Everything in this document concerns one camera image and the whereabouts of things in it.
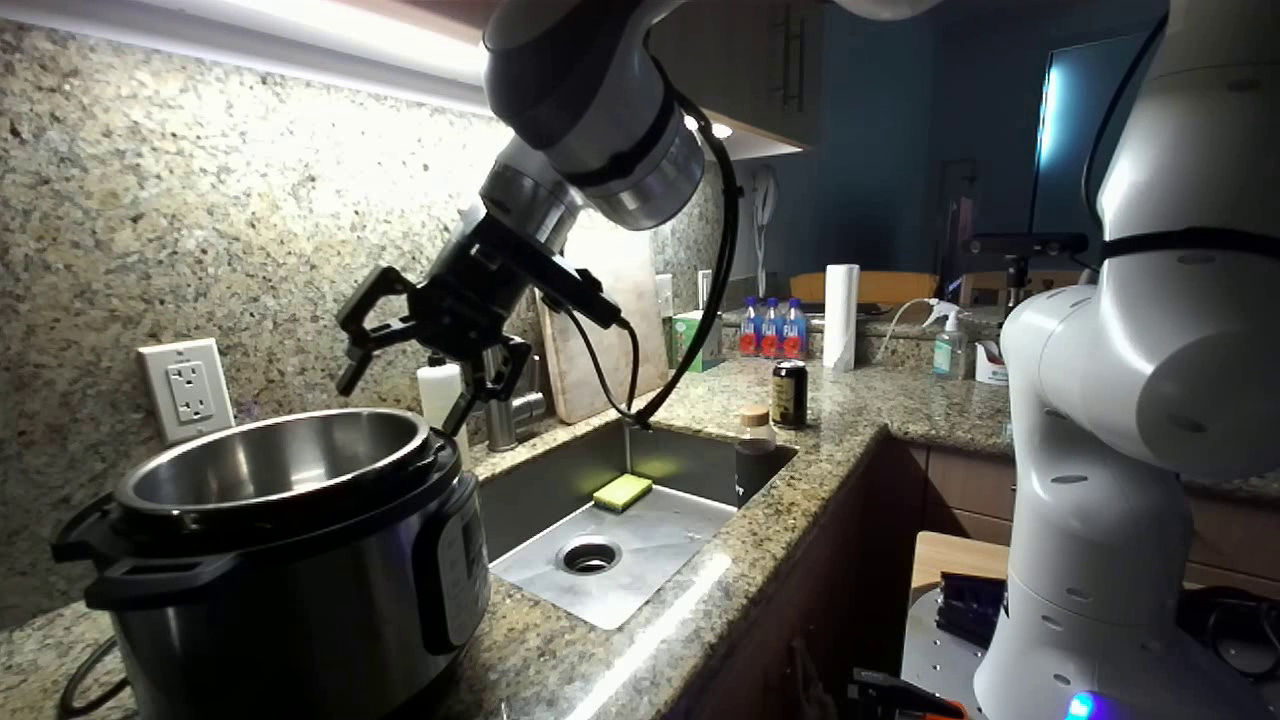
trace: yellow sponge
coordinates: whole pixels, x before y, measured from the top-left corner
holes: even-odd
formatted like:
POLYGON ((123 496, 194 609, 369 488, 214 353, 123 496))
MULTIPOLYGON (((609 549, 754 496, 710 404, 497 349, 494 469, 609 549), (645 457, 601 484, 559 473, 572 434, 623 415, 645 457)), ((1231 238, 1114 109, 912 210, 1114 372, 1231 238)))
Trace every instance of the yellow sponge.
POLYGON ((593 501, 598 501, 601 506, 623 512, 623 506, 633 506, 647 488, 652 488, 652 478, 623 473, 623 476, 609 478, 606 488, 598 488, 593 501))

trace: instant pot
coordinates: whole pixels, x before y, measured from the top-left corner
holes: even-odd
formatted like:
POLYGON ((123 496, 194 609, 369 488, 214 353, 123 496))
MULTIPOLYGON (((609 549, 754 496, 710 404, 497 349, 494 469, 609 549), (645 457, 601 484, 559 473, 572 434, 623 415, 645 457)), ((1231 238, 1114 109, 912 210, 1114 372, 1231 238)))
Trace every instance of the instant pot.
POLYGON ((143 717, 388 717, 489 609, 476 478, 407 411, 306 411, 181 445, 57 534, 92 558, 143 717))

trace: sink drain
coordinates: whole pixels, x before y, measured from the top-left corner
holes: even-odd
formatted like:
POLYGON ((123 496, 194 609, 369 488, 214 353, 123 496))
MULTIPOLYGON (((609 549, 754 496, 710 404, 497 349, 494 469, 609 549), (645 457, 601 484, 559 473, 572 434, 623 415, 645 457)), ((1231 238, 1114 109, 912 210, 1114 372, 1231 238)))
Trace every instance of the sink drain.
POLYGON ((572 574, 598 574, 609 570, 623 552, 601 534, 593 541, 576 541, 559 552, 559 566, 570 566, 572 574))

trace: kitchen sink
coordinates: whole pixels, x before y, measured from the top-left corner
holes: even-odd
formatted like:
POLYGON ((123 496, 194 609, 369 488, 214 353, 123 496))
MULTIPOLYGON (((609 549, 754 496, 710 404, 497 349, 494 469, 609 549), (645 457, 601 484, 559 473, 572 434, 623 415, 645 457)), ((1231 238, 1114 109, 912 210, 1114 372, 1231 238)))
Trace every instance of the kitchen sink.
POLYGON ((563 610, 621 629, 796 451, 606 423, 480 484, 494 570, 563 610), (629 512, 593 504, 633 460, 658 488, 629 512))

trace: electrical outlet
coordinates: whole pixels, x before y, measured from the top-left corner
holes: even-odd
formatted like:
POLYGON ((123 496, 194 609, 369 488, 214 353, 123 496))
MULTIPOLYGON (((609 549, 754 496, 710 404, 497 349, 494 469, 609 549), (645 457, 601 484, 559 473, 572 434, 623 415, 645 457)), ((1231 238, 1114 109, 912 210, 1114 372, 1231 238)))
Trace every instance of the electrical outlet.
POLYGON ((138 353, 170 445, 234 429, 234 396, 214 334, 138 353))

